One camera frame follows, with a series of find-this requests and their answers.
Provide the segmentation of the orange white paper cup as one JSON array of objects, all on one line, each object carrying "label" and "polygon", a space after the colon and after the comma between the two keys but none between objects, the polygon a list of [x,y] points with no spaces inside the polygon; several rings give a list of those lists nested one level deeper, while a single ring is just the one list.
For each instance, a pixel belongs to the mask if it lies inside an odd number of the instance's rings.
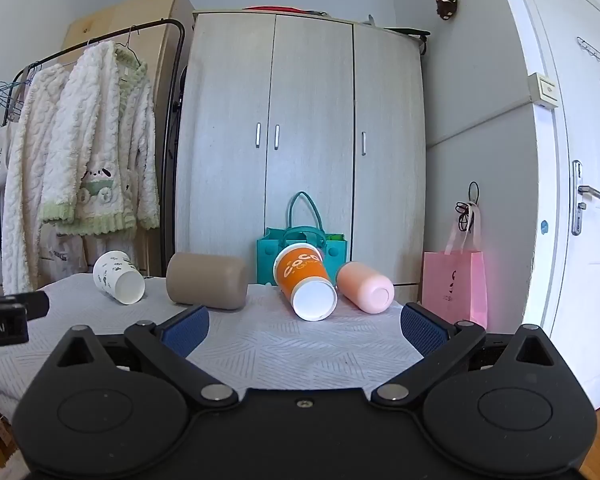
[{"label": "orange white paper cup", "polygon": [[273,276],[291,309],[308,322],[323,321],[337,307],[338,296],[320,251],[308,243],[294,243],[276,257]]}]

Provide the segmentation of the beige plastic cup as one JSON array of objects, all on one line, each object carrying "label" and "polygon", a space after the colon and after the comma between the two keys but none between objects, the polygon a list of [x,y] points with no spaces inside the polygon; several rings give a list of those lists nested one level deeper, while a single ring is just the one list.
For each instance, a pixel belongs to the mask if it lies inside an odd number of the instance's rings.
[{"label": "beige plastic cup", "polygon": [[166,269],[166,293],[176,304],[234,311],[245,307],[248,268],[236,257],[177,252]]}]

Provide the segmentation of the pink plastic cup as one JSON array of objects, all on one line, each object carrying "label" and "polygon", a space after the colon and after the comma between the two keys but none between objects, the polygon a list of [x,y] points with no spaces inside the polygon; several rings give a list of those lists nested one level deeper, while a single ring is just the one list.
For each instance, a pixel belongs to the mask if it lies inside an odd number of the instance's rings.
[{"label": "pink plastic cup", "polygon": [[340,295],[367,314],[385,312],[394,300],[394,286],[384,274],[363,263],[346,263],[337,274]]}]

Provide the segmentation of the white patterned paper cup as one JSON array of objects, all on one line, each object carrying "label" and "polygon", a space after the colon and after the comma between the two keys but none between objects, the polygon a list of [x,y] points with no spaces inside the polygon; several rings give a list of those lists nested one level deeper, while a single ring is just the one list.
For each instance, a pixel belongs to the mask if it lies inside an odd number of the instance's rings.
[{"label": "white patterned paper cup", "polygon": [[143,275],[120,250],[105,252],[96,260],[93,281],[101,292],[126,306],[139,302],[145,293]]}]

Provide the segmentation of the pink paper gift bag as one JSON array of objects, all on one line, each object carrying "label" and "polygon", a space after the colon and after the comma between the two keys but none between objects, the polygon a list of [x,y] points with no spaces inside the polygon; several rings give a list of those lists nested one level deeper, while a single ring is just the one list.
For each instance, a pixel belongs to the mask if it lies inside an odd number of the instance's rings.
[{"label": "pink paper gift bag", "polygon": [[481,243],[478,205],[467,203],[467,223],[462,232],[452,230],[443,252],[425,252],[422,266],[422,305],[446,322],[471,321],[488,326],[486,266]]}]

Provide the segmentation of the white fluffy robe green trim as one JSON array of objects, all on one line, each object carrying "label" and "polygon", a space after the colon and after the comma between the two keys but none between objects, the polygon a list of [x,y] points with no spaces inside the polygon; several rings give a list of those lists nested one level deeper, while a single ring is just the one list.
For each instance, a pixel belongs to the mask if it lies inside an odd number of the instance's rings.
[{"label": "white fluffy robe green trim", "polygon": [[85,49],[60,92],[38,218],[61,234],[158,228],[155,140],[146,63],[112,41]]}]

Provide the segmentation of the grey three-door wardrobe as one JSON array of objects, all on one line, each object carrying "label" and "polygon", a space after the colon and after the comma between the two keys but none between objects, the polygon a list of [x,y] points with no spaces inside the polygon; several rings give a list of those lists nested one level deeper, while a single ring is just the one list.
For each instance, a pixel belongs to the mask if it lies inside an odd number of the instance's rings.
[{"label": "grey three-door wardrobe", "polygon": [[422,51],[409,28],[198,12],[175,163],[174,247],[257,261],[269,228],[317,224],[400,289],[422,272]]}]

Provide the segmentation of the black clothes rack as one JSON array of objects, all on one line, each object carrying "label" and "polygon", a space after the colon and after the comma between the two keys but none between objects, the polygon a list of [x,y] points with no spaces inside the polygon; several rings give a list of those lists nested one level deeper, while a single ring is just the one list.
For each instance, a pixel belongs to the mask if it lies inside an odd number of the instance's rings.
[{"label": "black clothes rack", "polygon": [[171,75],[168,87],[168,96],[166,97],[166,108],[164,109],[164,127],[161,144],[161,158],[159,164],[159,197],[160,200],[166,200],[166,206],[161,211],[161,228],[160,228],[160,275],[166,275],[169,259],[174,254],[174,204],[175,204],[175,176],[176,176],[176,156],[178,156],[178,135],[180,134],[180,120],[182,112],[182,103],[180,97],[181,92],[181,60],[183,51],[185,50],[185,41],[193,36],[195,27],[195,12],[192,12],[192,17],[187,21],[177,20],[176,18],[160,18],[158,21],[146,22],[142,24],[132,25],[128,28],[107,32],[105,35],[88,38],[86,41],[74,44],[71,47],[58,51],[54,54],[46,56],[35,61],[14,77],[12,82],[22,82],[21,78],[27,79],[36,68],[43,64],[62,58],[71,52],[93,47],[94,44],[100,44],[106,40],[117,38],[124,34],[130,36],[132,32],[140,32],[141,30],[155,27],[174,26],[178,29],[178,42],[175,46],[174,58],[171,66]]}]

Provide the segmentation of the white door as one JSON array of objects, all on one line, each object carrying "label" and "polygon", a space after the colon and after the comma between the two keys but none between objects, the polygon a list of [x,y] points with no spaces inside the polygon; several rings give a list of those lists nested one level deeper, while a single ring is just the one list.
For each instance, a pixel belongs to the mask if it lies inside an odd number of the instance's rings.
[{"label": "white door", "polygon": [[[524,128],[503,168],[507,203],[524,240],[489,263],[490,325],[546,331],[600,408],[600,200],[586,198],[571,234],[571,163],[600,190],[600,0],[506,0],[526,69],[517,104]],[[557,86],[559,106],[531,102],[528,76]]]}]

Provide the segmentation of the white wall switch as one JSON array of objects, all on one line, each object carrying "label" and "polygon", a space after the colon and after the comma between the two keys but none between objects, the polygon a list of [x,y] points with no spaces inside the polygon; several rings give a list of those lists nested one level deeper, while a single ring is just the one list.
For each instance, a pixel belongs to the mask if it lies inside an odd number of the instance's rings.
[{"label": "white wall switch", "polygon": [[547,110],[554,110],[559,106],[559,92],[554,81],[539,73],[528,76],[528,87],[531,102]]}]

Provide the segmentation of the brown plush wall toy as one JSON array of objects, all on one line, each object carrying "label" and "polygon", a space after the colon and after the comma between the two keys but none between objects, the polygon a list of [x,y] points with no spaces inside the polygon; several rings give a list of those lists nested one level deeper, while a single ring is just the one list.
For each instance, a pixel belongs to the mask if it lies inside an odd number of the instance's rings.
[{"label": "brown plush wall toy", "polygon": [[437,14],[443,21],[449,21],[457,11],[457,0],[436,0]]}]

